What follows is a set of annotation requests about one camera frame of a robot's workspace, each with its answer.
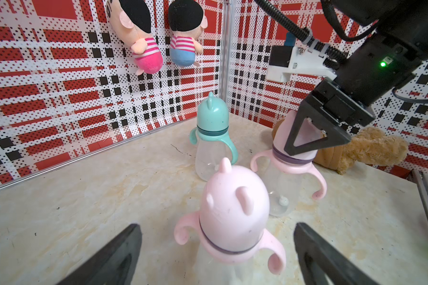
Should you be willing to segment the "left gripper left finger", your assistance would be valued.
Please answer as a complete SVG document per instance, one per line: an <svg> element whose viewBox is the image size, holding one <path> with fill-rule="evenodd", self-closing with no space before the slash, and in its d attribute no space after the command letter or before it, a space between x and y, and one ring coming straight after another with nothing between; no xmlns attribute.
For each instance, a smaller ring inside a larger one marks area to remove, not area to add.
<svg viewBox="0 0 428 285"><path fill-rule="evenodd" d="M60 285L130 285L139 260L142 232L130 224Z"/></svg>

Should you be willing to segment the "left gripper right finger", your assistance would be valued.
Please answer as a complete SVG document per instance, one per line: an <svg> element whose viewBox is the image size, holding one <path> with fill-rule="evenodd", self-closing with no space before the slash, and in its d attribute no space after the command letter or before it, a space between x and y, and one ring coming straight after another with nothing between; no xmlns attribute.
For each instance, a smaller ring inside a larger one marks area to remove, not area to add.
<svg viewBox="0 0 428 285"><path fill-rule="evenodd" d="M297 223L294 243L303 279L307 285L375 285L336 248L306 223Z"/></svg>

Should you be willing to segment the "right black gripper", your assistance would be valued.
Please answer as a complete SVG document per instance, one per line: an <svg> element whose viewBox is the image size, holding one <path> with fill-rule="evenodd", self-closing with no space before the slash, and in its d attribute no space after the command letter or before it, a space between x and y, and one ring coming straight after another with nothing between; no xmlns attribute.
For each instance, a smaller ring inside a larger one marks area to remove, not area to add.
<svg viewBox="0 0 428 285"><path fill-rule="evenodd" d="M291 156L346 145L341 122L366 126L368 108L393 88L402 88L428 60L428 1L322 1L328 23L334 9L375 32L304 99L292 118L284 151Z"/></svg>

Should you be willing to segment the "pink bottle handle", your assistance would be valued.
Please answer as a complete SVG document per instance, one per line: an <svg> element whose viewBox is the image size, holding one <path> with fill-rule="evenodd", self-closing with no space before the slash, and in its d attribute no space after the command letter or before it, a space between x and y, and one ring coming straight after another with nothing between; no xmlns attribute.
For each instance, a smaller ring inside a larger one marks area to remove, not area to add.
<svg viewBox="0 0 428 285"><path fill-rule="evenodd" d="M186 244L189 230L193 229L202 248L216 261L239 265L266 249L272 252L267 262L269 271L274 275L284 271L287 263L284 246L267 229L255 231L250 226L239 224L228 227L223 223L219 231L214 231L213 224L203 224L200 214L196 211L179 219L174 229L174 239L178 244Z"/></svg>
<svg viewBox="0 0 428 285"><path fill-rule="evenodd" d="M274 149L266 150L263 152L260 152L258 154L255 154L250 162L250 168L253 172L258 171L258 164L257 159L260 157L267 157L270 160L270 163L272 166L275 166L277 169L279 169L281 172L287 173L287 174L293 174L293 175L302 175L302 174L311 174L315 176L320 185L320 190L316 191L312 198L314 200L321 200L325 197L328 186L325 178L322 176L322 174L315 168L315 166L312 164L312 162L304 164L304 165L295 165L292 163L288 163L286 161L283 161L278 158L276 154L274 154Z"/></svg>

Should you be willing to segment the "clear baby bottle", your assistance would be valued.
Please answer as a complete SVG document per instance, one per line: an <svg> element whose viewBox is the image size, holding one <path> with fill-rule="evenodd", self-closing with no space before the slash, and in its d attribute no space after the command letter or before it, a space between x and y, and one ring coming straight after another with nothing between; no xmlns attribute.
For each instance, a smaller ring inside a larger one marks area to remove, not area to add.
<svg viewBox="0 0 428 285"><path fill-rule="evenodd" d="M193 268L195 285L251 285L254 257L239 264L226 264L214 259L200 245Z"/></svg>
<svg viewBox="0 0 428 285"><path fill-rule="evenodd" d="M269 195L269 214L284 217L295 210L302 188L303 175L289 174L269 164L261 176Z"/></svg>
<svg viewBox="0 0 428 285"><path fill-rule="evenodd" d="M218 171L219 164L224 157L227 157L227 150L223 142L200 140L195 161L195 169L199 178L208 181Z"/></svg>

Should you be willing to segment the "mint green bottle handle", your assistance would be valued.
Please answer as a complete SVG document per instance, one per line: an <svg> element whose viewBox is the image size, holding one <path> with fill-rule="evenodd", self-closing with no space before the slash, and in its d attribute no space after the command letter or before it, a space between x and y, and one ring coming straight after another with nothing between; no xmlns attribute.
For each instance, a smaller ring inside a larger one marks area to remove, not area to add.
<svg viewBox="0 0 428 285"><path fill-rule="evenodd" d="M229 128L223 129L221 131L207 131L199 127L193 128L189 135L189 140L193 145L197 144L198 138L203 141L208 142L222 142L229 149L232 154L231 164L235 165L238 161L238 151L233 141L231 140L228 132Z"/></svg>

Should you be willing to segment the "mint green bottle cap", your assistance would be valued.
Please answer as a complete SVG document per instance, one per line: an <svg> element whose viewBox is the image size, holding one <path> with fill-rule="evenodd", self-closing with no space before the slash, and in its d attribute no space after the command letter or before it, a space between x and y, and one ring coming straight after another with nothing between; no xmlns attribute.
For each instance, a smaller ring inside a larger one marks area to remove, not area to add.
<svg viewBox="0 0 428 285"><path fill-rule="evenodd" d="M203 135L219 136L228 131L229 111L227 104L213 92L197 109L197 129Z"/></svg>

